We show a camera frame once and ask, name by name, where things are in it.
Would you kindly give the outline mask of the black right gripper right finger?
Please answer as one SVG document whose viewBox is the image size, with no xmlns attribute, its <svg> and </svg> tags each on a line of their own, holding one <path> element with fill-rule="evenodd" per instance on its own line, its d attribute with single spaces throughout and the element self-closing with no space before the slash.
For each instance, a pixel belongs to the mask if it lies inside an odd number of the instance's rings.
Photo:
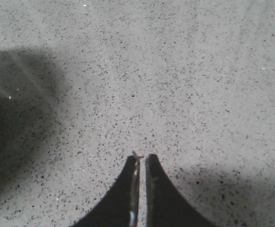
<svg viewBox="0 0 275 227">
<path fill-rule="evenodd" d="M 158 156 L 146 159 L 148 227 L 213 227 L 179 193 L 163 170 Z"/>
</svg>

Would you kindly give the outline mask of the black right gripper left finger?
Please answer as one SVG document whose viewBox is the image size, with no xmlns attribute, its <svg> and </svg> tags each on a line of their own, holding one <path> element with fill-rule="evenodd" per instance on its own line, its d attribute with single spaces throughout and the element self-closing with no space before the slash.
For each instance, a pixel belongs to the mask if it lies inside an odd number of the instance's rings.
<svg viewBox="0 0 275 227">
<path fill-rule="evenodd" d="M 140 161 L 127 158 L 115 183 L 75 227 L 135 227 L 138 222 Z"/>
</svg>

